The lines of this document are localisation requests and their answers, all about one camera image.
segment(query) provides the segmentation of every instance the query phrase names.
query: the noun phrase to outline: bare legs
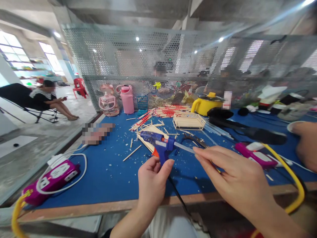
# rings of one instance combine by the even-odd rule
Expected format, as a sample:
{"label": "bare legs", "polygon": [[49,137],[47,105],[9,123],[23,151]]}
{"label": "bare legs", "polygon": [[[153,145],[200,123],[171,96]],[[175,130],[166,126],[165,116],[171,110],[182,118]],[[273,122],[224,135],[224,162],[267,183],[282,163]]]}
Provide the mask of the bare legs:
{"label": "bare legs", "polygon": [[76,120],[77,118],[74,117],[72,114],[68,113],[62,106],[62,103],[53,103],[50,104],[50,108],[55,108],[59,113],[63,114],[66,116],[69,120]]}
{"label": "bare legs", "polygon": [[71,115],[72,117],[78,118],[77,116],[75,116],[74,114],[72,114],[72,113],[69,111],[68,107],[66,107],[66,105],[65,105],[64,103],[59,102],[58,104],[59,104],[59,105],[65,110],[65,112],[67,112],[69,115]]}

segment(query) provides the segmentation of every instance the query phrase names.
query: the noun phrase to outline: blue table mat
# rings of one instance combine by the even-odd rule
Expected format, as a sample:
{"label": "blue table mat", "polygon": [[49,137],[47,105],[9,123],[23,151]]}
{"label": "blue table mat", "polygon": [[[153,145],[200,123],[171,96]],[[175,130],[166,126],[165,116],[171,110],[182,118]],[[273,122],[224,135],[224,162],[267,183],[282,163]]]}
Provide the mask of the blue table mat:
{"label": "blue table mat", "polygon": [[[277,153],[287,159],[300,163],[295,149],[299,142],[299,137],[288,132],[287,124],[281,121],[268,120],[258,116],[247,115],[245,117],[239,116],[236,111],[232,117],[234,121],[240,122],[248,126],[254,126],[277,132],[287,134],[288,140],[284,145],[271,146]],[[277,119],[276,116],[264,115],[268,118]],[[120,113],[116,117],[105,117],[101,123],[115,123],[116,127],[113,132],[102,141],[102,144],[97,146],[89,146],[84,149],[87,156],[88,167],[85,176],[70,189],[52,195],[44,204],[35,209],[56,208],[66,206],[76,206],[84,204],[106,203],[124,200],[138,199],[138,169],[150,157],[150,151],[143,143],[136,141],[136,134],[130,132],[131,125],[137,122],[137,119],[126,121],[126,119],[138,117],[137,113],[126,115]],[[165,132],[163,127],[169,133],[179,133],[176,141],[180,142],[183,135],[179,130],[175,130],[172,118],[157,118],[153,117],[153,124],[160,123],[158,120],[164,122],[165,126],[158,127]],[[317,119],[313,117],[304,116],[301,120],[316,122]],[[234,143],[226,137],[218,136],[204,130],[218,145],[231,149],[237,152],[233,147]],[[205,143],[213,146],[213,142],[209,140],[201,131],[191,131],[194,135],[204,139]],[[233,136],[241,141],[251,141],[245,136],[238,135],[236,132],[230,131]],[[133,138],[133,145],[130,149],[131,138]],[[188,147],[195,146],[190,141],[184,141],[184,145]],[[139,145],[142,145],[131,157],[125,162],[123,159],[127,157]],[[177,156],[174,151],[170,154],[170,158],[175,160],[171,177],[176,184],[176,187],[181,195],[209,193],[215,192],[215,188],[207,176],[206,172],[201,167],[193,154],[180,149]],[[73,156],[70,159],[74,164],[80,164],[81,173],[84,170],[84,159],[82,156]],[[292,169],[305,182],[317,181],[317,174],[308,172],[296,165]],[[279,172],[283,173],[290,180],[291,177],[284,168],[278,168]],[[290,181],[279,174],[275,169],[265,171],[274,181],[268,180],[270,185],[290,184]],[[166,185],[165,196],[175,196],[173,188],[169,182]]]}

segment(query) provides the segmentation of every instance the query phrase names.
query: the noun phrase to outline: wooden table edge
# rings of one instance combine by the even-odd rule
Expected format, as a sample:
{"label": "wooden table edge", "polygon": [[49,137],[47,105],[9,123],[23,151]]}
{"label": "wooden table edge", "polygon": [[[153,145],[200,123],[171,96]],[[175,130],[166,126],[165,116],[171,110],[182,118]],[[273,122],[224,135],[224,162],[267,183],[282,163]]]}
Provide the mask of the wooden table edge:
{"label": "wooden table edge", "polygon": [[[317,190],[317,182],[306,182],[306,187],[308,191]],[[297,192],[297,189],[291,185],[277,185],[270,187],[274,195],[283,195]],[[201,202],[217,202],[223,201],[222,197],[218,192],[211,193],[199,193],[191,195],[183,195],[183,201],[186,204],[194,204]],[[56,219],[67,219],[85,216],[95,216],[101,215],[107,212],[118,212],[132,209],[137,205],[138,200],[126,200],[118,202],[107,202],[107,203],[97,203],[97,204],[87,204],[69,207],[59,207],[59,208],[47,208],[23,211],[19,218],[20,223],[29,222],[39,222],[48,221]],[[181,204],[176,196],[165,198],[162,202],[162,206],[166,205],[179,205]]]}

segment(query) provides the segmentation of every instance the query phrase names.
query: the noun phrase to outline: hot glue gun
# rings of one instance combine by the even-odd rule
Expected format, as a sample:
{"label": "hot glue gun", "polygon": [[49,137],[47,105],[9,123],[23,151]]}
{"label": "hot glue gun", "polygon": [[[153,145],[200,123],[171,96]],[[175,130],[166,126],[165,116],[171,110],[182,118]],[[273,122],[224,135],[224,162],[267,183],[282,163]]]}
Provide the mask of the hot glue gun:
{"label": "hot glue gun", "polygon": [[172,137],[165,139],[161,134],[147,131],[142,131],[140,136],[143,138],[143,140],[154,145],[155,149],[152,155],[159,157],[161,165],[163,165],[165,161],[168,160],[168,152],[172,151],[175,146],[193,154],[195,153],[192,149],[175,142],[175,139]]}

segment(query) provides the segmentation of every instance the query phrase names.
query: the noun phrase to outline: pink power strip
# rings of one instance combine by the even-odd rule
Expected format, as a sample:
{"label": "pink power strip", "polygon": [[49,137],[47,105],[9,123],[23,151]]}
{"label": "pink power strip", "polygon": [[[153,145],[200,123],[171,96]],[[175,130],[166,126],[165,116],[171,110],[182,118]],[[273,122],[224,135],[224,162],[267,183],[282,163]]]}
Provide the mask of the pink power strip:
{"label": "pink power strip", "polygon": [[242,142],[235,144],[235,148],[247,159],[259,163],[263,169],[273,168],[278,164],[278,162],[272,160],[261,152],[248,150],[246,144]]}
{"label": "pink power strip", "polygon": [[[43,176],[40,188],[44,192],[57,191],[79,173],[79,165],[74,165],[69,160],[65,160],[63,163]],[[36,190],[37,181],[27,186],[22,191],[22,195],[26,194],[28,191],[30,192],[30,195],[27,196],[24,201],[33,206],[41,205],[50,196],[49,194],[41,194]]]}

